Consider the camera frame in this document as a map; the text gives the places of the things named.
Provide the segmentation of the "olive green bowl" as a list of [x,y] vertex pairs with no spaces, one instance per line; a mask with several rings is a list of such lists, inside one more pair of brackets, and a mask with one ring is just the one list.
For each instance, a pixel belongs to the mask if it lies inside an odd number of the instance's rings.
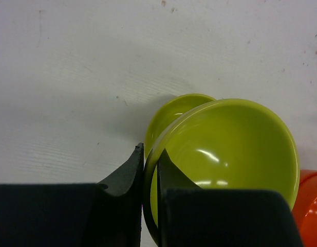
[[157,162],[163,151],[200,188],[274,190],[290,208],[295,204],[300,160],[286,124],[270,109],[253,101],[211,101],[173,121],[146,158],[143,212],[155,242]]

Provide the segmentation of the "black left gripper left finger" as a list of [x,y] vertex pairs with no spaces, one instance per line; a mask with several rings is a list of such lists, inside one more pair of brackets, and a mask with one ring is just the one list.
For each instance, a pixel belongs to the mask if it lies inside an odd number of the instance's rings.
[[97,183],[0,184],[0,246],[139,246],[143,153]]

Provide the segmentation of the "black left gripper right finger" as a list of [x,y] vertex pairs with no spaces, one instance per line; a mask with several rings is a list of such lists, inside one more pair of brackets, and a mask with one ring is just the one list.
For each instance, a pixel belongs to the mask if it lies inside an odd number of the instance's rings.
[[302,246],[283,197],[257,189],[202,189],[163,151],[157,163],[159,246]]

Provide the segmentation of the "lime green bowl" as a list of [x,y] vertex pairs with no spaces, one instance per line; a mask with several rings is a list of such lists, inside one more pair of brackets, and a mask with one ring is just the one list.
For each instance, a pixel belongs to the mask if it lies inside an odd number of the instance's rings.
[[185,94],[178,96],[164,104],[150,121],[144,141],[144,154],[148,158],[149,153],[160,134],[178,117],[202,104],[216,99],[204,94]]

